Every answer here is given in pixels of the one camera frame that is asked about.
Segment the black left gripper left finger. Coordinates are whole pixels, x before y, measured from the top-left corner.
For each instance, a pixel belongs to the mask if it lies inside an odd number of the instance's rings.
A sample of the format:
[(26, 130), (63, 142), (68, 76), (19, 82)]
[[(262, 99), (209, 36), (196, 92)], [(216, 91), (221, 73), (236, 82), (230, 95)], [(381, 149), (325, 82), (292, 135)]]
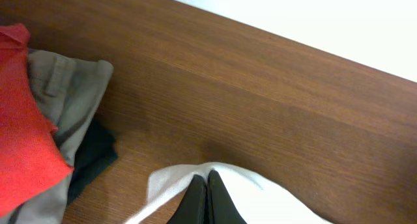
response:
[(206, 194), (204, 178), (194, 175), (178, 208), (167, 224), (204, 224)]

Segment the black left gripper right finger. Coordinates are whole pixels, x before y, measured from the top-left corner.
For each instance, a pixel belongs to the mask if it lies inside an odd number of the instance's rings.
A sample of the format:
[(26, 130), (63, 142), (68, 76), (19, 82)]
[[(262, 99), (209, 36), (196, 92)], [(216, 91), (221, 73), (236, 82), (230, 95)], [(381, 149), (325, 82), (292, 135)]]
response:
[(211, 170), (207, 182), (207, 223), (246, 224), (236, 209), (220, 174)]

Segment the white t-shirt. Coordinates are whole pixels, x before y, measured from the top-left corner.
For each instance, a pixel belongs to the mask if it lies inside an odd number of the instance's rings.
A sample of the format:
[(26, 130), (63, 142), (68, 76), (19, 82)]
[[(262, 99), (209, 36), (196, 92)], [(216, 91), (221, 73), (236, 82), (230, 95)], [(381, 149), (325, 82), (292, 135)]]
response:
[(251, 170), (220, 162), (174, 165), (152, 172), (148, 179), (146, 205), (126, 223), (141, 223), (185, 190), (195, 175), (207, 183), (211, 171), (220, 174), (246, 223), (328, 223), (277, 183)]

